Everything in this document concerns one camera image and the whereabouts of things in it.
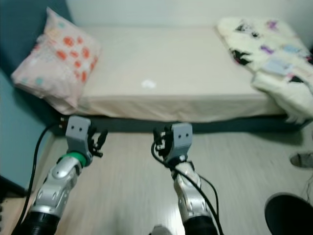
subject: bed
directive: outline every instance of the bed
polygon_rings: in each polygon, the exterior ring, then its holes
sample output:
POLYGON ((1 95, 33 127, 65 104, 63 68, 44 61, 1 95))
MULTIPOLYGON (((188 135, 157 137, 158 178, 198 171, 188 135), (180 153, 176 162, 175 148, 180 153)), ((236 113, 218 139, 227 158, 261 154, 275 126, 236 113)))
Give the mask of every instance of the bed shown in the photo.
MULTIPOLYGON (((1 68, 10 76, 42 33, 50 6, 71 21, 63 0, 12 0, 1 6, 1 68)), ((98 130, 151 132, 177 121, 195 132, 295 131, 252 74, 236 65, 214 28, 84 27, 103 54, 76 112, 98 130)), ((44 100, 18 91, 45 123, 66 117, 44 100)))

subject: floor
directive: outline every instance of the floor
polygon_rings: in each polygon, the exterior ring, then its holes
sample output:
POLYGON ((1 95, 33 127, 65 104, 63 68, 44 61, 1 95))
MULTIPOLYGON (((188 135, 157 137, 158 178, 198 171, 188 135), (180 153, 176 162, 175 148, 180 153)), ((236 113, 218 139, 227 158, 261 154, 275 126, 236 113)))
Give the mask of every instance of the floor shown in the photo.
MULTIPOLYGON (((313 150, 312 131, 313 125, 295 134, 194 135, 189 159, 217 188, 226 235, 269 235, 267 199, 277 192, 304 196, 312 172, 292 166, 289 156, 313 150)), ((152 140, 149 134, 109 134, 104 157, 94 158, 71 192, 57 235, 147 235, 156 224, 184 234, 170 172, 152 158, 152 140)), ((65 139, 56 139, 46 168, 66 149, 65 139)), ((211 189, 202 188, 215 205, 211 189)), ((4 235, 22 204, 22 199, 5 201, 4 235)))

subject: teal wall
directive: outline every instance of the teal wall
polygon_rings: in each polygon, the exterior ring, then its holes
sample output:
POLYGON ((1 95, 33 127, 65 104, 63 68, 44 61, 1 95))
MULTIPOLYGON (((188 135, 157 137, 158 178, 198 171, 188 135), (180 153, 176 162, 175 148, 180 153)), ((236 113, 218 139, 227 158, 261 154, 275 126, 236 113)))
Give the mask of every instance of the teal wall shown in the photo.
MULTIPOLYGON (((27 188, 37 139, 45 125, 0 70, 0 175, 27 188)), ((42 142, 40 153, 47 136, 42 142)))

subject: pillow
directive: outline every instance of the pillow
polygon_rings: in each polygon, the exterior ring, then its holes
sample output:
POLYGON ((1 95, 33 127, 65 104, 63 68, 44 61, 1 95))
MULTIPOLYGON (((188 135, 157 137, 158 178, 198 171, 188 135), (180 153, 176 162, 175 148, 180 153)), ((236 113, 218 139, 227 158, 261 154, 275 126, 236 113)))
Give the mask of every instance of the pillow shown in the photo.
POLYGON ((97 63, 100 44, 50 8, 44 34, 13 72, 15 85, 45 98, 62 114, 74 112, 97 63))

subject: mattress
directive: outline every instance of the mattress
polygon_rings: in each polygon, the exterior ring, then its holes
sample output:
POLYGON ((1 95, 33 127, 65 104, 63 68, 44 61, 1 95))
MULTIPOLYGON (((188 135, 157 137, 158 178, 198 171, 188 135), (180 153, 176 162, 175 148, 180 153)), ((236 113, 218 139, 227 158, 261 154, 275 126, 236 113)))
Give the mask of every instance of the mattress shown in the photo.
POLYGON ((284 111, 250 86, 214 28, 83 27, 103 47, 78 113, 211 122, 284 111))

